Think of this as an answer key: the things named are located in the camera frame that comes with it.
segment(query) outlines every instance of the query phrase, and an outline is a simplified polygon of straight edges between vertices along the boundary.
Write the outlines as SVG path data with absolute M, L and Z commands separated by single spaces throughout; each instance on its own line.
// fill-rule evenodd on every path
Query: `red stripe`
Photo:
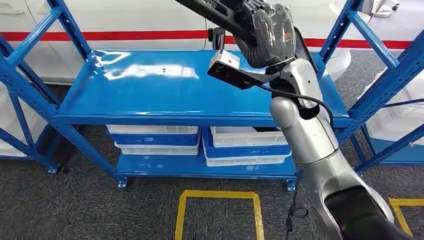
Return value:
M 29 32 L 0 32 L 7 41 L 22 41 Z M 82 35 L 87 41 L 129 41 L 129 40 L 171 40 L 171 39 L 205 39 L 206 30 L 179 30 L 179 31 L 86 31 Z M 46 32 L 41 41 L 69 41 L 66 32 Z M 322 47 L 325 39 L 305 38 L 308 47 Z M 225 37 L 225 43 L 235 44 L 232 36 Z M 411 41 L 384 40 L 389 49 L 406 49 Z M 371 46 L 365 40 L 343 39 L 339 48 L 369 49 Z

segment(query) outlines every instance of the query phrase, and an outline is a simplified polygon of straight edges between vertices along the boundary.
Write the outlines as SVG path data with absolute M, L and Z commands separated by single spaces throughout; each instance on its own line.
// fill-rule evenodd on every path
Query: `shelf board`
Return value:
M 371 137 L 369 142 L 377 154 L 394 143 Z M 380 165 L 424 165 L 424 145 L 407 146 L 381 161 Z
M 190 177 L 233 179 L 295 179 L 293 158 L 280 164 L 206 166 L 202 148 L 194 156 L 121 154 L 116 175 L 127 177 Z
M 275 126 L 271 94 L 240 90 L 207 75 L 212 50 L 93 50 L 58 109 L 72 124 Z M 251 68 L 240 52 L 241 68 Z M 327 73 L 319 81 L 335 127 L 351 120 Z
M 1 161 L 34 161 L 34 158 L 29 156 L 9 156 L 9 155 L 0 155 Z

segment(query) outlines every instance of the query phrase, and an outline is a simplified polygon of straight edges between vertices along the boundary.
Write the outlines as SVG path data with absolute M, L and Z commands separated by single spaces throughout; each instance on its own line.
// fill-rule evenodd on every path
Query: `blue plastic crate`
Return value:
M 211 129 L 202 127 L 202 139 L 208 158 L 290 155 L 288 145 L 214 147 Z
M 112 134 L 109 135 L 119 145 L 170 145 L 196 146 L 200 131 L 196 134 Z

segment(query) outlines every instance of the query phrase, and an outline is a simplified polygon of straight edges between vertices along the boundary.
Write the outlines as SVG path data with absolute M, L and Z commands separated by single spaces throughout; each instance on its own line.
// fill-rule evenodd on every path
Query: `shelf foot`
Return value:
M 122 179 L 118 180 L 118 188 L 124 189 L 127 187 L 128 179 L 126 177 L 122 177 Z
M 50 166 L 49 168 L 48 168 L 48 173 L 49 174 L 57 174 L 58 173 L 58 171 L 60 171 L 60 166 L 59 165 L 55 165 L 55 166 Z
M 296 179 L 286 180 L 287 191 L 293 192 L 296 189 Z
M 59 168 L 57 169 L 57 174 L 59 174 L 59 175 L 62 175 L 66 172 L 67 172 L 67 170 L 63 166 L 59 166 Z

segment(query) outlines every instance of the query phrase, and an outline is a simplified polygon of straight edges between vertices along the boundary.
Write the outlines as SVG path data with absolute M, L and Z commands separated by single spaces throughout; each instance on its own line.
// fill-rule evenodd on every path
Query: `white plastic tray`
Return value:
M 26 122 L 31 132 L 34 143 L 36 143 L 47 126 L 47 122 L 39 116 L 30 106 L 24 101 L 20 100 L 23 114 L 25 115 Z M 0 128 L 27 144 L 25 140 L 24 132 L 22 131 L 21 124 L 19 123 L 18 117 L 16 116 L 15 109 L 10 100 L 9 93 L 4 85 L 0 85 Z M 0 139 L 0 155 L 1 156 L 15 156 L 25 157 L 26 154 L 14 148 L 9 143 Z
M 197 134 L 197 126 L 106 125 L 111 134 Z
M 290 157 L 292 152 L 288 155 L 270 155 L 270 156 L 236 156 L 236 157 L 207 157 L 207 149 L 205 143 L 203 150 L 205 151 L 204 157 L 206 158 L 206 165 L 208 167 L 224 167 L 224 166 L 241 166 L 241 165 L 263 165 L 263 164 L 282 164 L 284 159 Z
M 388 104 L 424 99 L 424 71 L 421 71 Z M 385 107 L 378 110 L 367 122 L 368 134 L 373 139 L 397 141 L 424 122 L 424 102 Z M 424 145 L 424 137 L 414 144 Z
M 196 146 L 120 145 L 116 142 L 115 146 L 125 155 L 197 155 L 200 139 L 201 137 L 198 138 Z
M 257 132 L 250 126 L 211 126 L 210 131 L 216 148 L 287 145 L 281 131 Z

